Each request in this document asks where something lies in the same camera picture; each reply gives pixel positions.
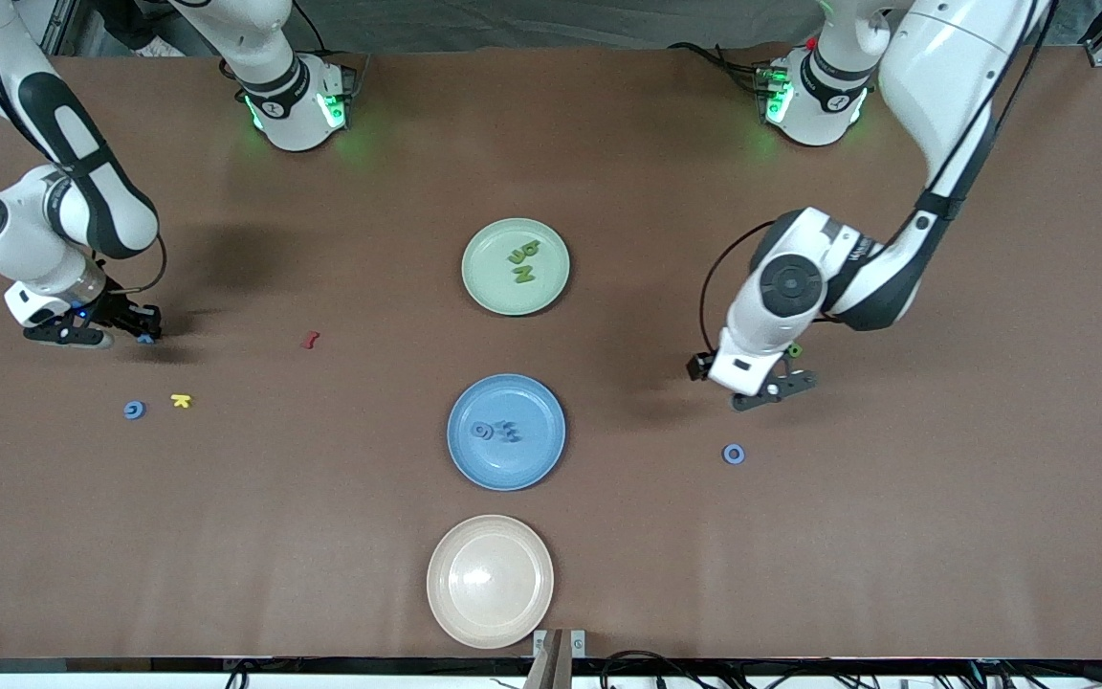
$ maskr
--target small blue object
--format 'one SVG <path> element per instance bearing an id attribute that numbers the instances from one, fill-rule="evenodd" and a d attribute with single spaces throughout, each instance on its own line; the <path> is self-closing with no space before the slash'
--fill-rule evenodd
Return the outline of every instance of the small blue object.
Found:
<path id="1" fill-rule="evenodd" d="M 486 438 L 476 432 L 483 426 L 490 431 Z M 450 411 L 446 435 L 450 456 L 468 480 L 484 488 L 521 489 L 550 474 L 569 427 L 545 385 L 506 373 L 462 394 Z"/>
<path id="2" fill-rule="evenodd" d="M 140 402 L 139 400 L 127 402 L 127 408 L 122 410 L 122 413 L 127 415 L 127 419 L 136 420 L 137 418 L 141 418 L 141 416 L 148 413 L 148 405 L 144 405 L 144 402 Z"/>
<path id="3" fill-rule="evenodd" d="M 731 442 L 731 444 L 725 445 L 725 450 L 722 450 L 722 457 L 725 457 L 725 461 L 730 462 L 731 465 L 741 465 L 746 461 L 747 453 L 744 452 L 743 445 Z"/>

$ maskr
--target black pants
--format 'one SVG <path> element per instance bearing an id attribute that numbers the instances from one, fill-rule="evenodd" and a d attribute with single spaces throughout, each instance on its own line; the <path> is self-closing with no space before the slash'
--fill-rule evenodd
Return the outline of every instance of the black pants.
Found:
<path id="1" fill-rule="evenodd" d="M 134 4 L 134 0 L 91 0 L 93 8 L 105 18 L 105 30 L 131 51 L 139 51 L 155 39 L 152 22 Z"/>

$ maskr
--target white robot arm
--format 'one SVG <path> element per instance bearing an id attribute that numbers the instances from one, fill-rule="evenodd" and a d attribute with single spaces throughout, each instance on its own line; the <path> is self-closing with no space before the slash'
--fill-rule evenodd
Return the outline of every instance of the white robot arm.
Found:
<path id="1" fill-rule="evenodd" d="M 10 0 L 0 0 L 0 115 L 50 163 L 0 192 L 0 273 L 28 338 L 50 345 L 108 347 L 120 327 L 161 333 L 159 311 L 137 306 L 76 244 L 130 258 L 158 236 L 152 202 L 130 183 L 105 137 L 28 35 Z M 83 314 L 76 325 L 75 314 Z"/>
<path id="2" fill-rule="evenodd" d="M 353 69 L 292 51 L 292 0 L 172 0 L 228 63 L 257 127 L 284 151 L 306 151 L 346 127 Z"/>
<path id="3" fill-rule="evenodd" d="M 832 0 L 832 4 L 840 8 L 831 14 L 836 17 L 854 6 L 872 10 L 887 3 Z M 892 112 L 928 162 L 930 182 L 916 207 L 885 247 L 823 211 L 781 215 L 757 246 L 750 276 L 730 306 L 721 347 L 692 362 L 693 378 L 706 375 L 735 391 L 736 410 L 778 401 L 790 388 L 814 384 L 812 375 L 802 375 L 807 372 L 774 376 L 771 370 L 819 314 L 853 330 L 887 327 L 904 315 L 990 153 L 992 91 L 1047 4 L 1047 0 L 912 4 L 885 51 L 879 85 Z M 882 14 L 875 14 L 856 25 L 876 25 Z M 878 30 L 868 35 L 880 34 Z M 817 53 L 825 53 L 825 39 L 819 40 Z M 812 100 L 795 103 L 812 105 Z M 825 129 L 815 127 L 821 115 L 809 106 L 801 114 L 806 123 L 796 131 Z M 842 112 L 827 114 L 841 118 L 832 122 L 847 127 Z M 828 136 L 834 133 L 831 129 Z"/>

